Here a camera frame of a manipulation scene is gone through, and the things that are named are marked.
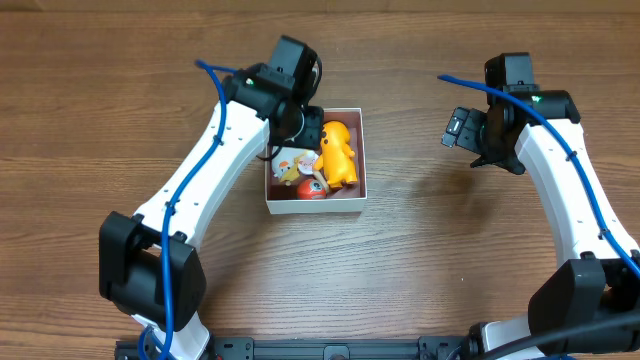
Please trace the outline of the white plush duck toy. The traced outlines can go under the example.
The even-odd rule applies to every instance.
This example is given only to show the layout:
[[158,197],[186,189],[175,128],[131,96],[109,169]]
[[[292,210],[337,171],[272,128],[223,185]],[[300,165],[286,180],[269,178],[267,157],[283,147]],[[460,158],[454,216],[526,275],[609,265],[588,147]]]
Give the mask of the white plush duck toy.
[[304,149],[283,147],[271,160],[273,175],[280,183],[290,186],[300,177],[298,162],[306,154]]

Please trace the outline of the orange dog figurine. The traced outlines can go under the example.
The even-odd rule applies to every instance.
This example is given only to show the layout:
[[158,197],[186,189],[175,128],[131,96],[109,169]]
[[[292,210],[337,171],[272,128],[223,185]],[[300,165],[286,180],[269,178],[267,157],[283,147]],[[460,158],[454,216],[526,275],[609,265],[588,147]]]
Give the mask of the orange dog figurine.
[[349,129],[339,121],[329,121],[323,125],[321,133],[321,154],[313,169],[322,172],[332,190],[358,182],[355,151],[350,146]]

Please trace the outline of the small wooden rattle drum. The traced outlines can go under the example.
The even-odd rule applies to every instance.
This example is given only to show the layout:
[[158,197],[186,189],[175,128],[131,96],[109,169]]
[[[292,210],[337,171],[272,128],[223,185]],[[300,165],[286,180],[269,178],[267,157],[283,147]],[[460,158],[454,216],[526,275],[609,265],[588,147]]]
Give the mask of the small wooden rattle drum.
[[297,166],[298,170],[303,175],[313,176],[323,186],[326,192],[329,192],[330,188],[325,180],[324,176],[319,170],[314,168],[316,161],[319,159],[319,155],[312,150],[305,150],[302,155],[298,157]]

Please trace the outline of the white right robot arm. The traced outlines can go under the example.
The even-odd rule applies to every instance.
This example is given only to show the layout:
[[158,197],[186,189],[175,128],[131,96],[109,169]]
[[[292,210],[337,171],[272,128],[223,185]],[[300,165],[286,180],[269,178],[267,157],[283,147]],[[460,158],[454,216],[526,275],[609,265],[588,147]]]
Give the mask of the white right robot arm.
[[580,114],[565,91],[489,88],[486,112],[456,108],[448,147],[474,166],[528,174],[549,222],[555,273],[525,314],[470,330],[463,359],[542,359],[639,348],[639,245],[618,220],[591,164]]

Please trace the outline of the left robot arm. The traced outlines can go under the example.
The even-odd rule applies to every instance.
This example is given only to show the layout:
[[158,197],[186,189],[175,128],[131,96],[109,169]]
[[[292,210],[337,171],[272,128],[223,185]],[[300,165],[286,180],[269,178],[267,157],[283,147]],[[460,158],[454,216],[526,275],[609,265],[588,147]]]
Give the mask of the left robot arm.
[[206,291],[199,259],[221,203],[267,147],[316,150],[322,110],[308,104],[319,60],[224,68],[197,61],[219,100],[206,130],[162,188],[133,215],[110,213],[99,230],[99,292],[143,327],[117,359],[205,359],[211,333],[198,308]]

